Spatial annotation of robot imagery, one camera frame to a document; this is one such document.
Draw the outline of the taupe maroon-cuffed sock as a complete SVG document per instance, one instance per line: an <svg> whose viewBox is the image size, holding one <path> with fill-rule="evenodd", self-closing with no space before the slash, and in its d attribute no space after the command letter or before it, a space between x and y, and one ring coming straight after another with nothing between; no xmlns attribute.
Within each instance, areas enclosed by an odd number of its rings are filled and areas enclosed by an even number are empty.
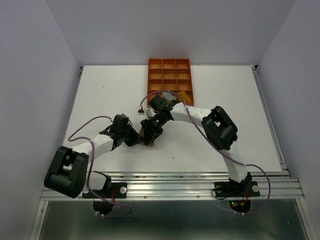
<svg viewBox="0 0 320 240"><path fill-rule="evenodd" d="M152 147L154 145L155 133L152 130L144 129L141 127L139 135L142 138L142 144L147 147Z"/></svg>

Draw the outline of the mustard yellow sock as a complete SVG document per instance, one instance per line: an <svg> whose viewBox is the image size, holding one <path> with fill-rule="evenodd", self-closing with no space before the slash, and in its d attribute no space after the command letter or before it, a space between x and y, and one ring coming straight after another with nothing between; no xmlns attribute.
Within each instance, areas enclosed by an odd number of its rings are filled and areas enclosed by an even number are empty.
<svg viewBox="0 0 320 240"><path fill-rule="evenodd" d="M179 95L178 100L180 102L185 101L187 105L189 105L189 106L193 105L193 100L189 95L187 95L186 91L179 91L178 95Z"/></svg>

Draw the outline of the grey striped sock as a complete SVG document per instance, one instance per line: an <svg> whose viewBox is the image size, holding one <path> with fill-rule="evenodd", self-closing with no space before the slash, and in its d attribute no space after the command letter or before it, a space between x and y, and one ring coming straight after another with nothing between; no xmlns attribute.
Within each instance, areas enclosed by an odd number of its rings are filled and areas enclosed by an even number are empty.
<svg viewBox="0 0 320 240"><path fill-rule="evenodd" d="M167 102L171 102L177 99L177 97L170 91L163 91L162 96Z"/></svg>

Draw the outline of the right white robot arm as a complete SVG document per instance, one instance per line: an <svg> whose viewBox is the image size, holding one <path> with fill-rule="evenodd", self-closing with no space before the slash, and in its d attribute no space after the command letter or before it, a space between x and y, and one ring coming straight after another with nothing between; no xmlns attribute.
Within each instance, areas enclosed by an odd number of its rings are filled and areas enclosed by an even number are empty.
<svg viewBox="0 0 320 240"><path fill-rule="evenodd" d="M222 155L228 169L231 192L242 195L248 190L252 176L238 149L238 128L222 107L197 108L177 99L168 102L160 95L155 95L149 105L155 115L147 115L140 122L145 145L154 142L169 121L193 124L205 140Z"/></svg>

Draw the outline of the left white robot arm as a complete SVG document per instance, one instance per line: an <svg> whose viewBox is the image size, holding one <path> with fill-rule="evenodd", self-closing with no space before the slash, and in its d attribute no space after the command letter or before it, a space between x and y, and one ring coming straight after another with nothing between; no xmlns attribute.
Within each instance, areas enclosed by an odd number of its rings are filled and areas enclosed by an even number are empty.
<svg viewBox="0 0 320 240"><path fill-rule="evenodd" d="M96 158L115 150L123 143L133 147L143 140L126 115L117 114L111 122L93 139L82 137L86 140L85 143L74 147L59 147L44 178L44 186L74 199L88 190L87 168Z"/></svg>

